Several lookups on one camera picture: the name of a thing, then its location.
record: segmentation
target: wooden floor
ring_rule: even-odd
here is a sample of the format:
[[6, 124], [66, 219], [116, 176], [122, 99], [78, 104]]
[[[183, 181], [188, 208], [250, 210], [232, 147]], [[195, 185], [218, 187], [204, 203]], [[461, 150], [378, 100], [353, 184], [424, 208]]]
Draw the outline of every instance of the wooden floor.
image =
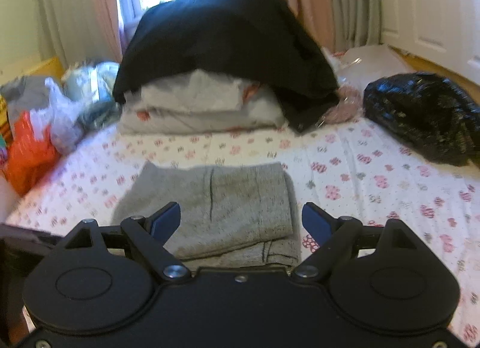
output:
[[474, 82], [452, 72], [448, 69], [441, 67], [440, 65], [434, 64], [428, 60], [422, 59], [421, 57], [414, 56], [412, 54], [403, 54], [399, 50], [395, 51], [406, 61], [412, 68], [417, 71], [427, 71], [435, 72], [441, 76], [448, 77], [449, 79], [455, 81], [460, 85], [468, 94], [473, 98], [477, 104], [480, 105], [480, 86]]

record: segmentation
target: gray towel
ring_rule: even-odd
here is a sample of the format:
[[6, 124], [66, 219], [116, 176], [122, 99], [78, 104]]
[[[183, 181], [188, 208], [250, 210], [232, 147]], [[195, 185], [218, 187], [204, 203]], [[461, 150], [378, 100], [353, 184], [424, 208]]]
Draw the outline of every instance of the gray towel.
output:
[[298, 261], [297, 223], [292, 225], [279, 163], [182, 170], [147, 162], [118, 203], [112, 225], [129, 216], [152, 215], [171, 201], [180, 205], [182, 221], [165, 248], [190, 269], [293, 266]]

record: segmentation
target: white door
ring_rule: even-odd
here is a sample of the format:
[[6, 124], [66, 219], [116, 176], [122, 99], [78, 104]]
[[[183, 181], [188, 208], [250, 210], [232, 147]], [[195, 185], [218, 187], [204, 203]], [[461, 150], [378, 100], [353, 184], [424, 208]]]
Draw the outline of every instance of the white door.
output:
[[382, 0], [382, 41], [480, 84], [480, 0]]

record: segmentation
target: floral bedsheet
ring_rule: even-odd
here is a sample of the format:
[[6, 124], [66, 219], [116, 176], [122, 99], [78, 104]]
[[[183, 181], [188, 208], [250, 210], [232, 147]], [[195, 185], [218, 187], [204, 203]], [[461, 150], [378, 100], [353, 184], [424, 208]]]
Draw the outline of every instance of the floral bedsheet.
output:
[[[115, 126], [86, 138], [33, 189], [8, 223], [64, 235], [84, 218], [108, 225], [146, 160], [159, 166], [256, 165], [279, 161], [298, 209], [309, 201], [366, 225], [401, 219], [460, 282], [451, 330], [480, 341], [480, 171], [434, 165], [365, 119], [304, 136], [289, 129], [193, 136], [122, 136]], [[317, 244], [302, 228], [302, 257]]]

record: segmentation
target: folded white sheet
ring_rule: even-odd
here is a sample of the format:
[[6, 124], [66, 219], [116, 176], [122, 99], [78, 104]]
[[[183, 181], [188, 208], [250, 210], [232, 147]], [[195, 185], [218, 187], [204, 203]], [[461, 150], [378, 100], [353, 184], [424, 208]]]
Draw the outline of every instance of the folded white sheet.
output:
[[280, 127], [285, 123], [273, 91], [260, 87], [240, 109], [226, 112], [182, 113], [153, 108], [143, 99], [143, 89], [136, 95], [125, 95], [127, 104], [118, 124], [122, 134], [189, 134], [220, 132], [260, 127]]
[[163, 77], [142, 87], [142, 99], [150, 107], [173, 112], [226, 112], [240, 110], [246, 79], [196, 69]]

